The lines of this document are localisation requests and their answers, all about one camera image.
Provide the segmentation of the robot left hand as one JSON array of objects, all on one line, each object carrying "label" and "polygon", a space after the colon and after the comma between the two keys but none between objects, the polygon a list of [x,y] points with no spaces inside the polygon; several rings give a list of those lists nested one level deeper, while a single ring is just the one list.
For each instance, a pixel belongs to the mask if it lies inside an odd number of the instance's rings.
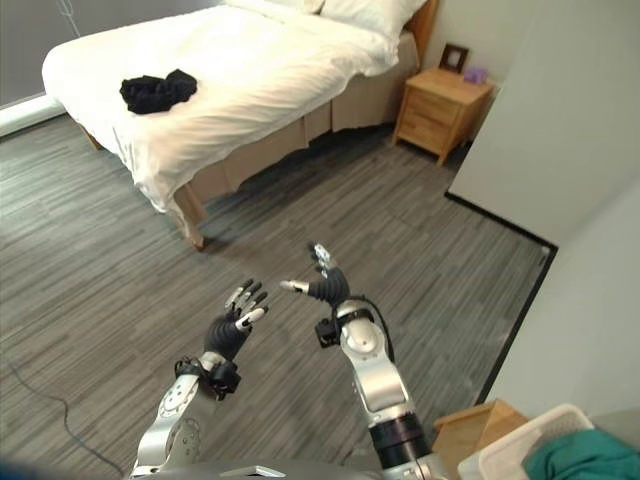
[{"label": "robot left hand", "polygon": [[204,351],[231,361],[239,353],[254,325],[268,312],[263,305],[268,292],[260,281],[245,280],[224,302],[223,312],[210,324]]}]

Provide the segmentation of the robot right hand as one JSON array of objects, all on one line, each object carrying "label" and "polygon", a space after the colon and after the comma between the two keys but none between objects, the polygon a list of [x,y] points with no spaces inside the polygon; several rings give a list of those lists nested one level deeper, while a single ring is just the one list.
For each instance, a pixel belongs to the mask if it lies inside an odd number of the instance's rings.
[{"label": "robot right hand", "polygon": [[350,286],[330,252],[318,242],[309,243],[308,251],[321,278],[312,282],[283,280],[279,283],[280,287],[325,302],[331,307],[346,301],[350,296]]}]

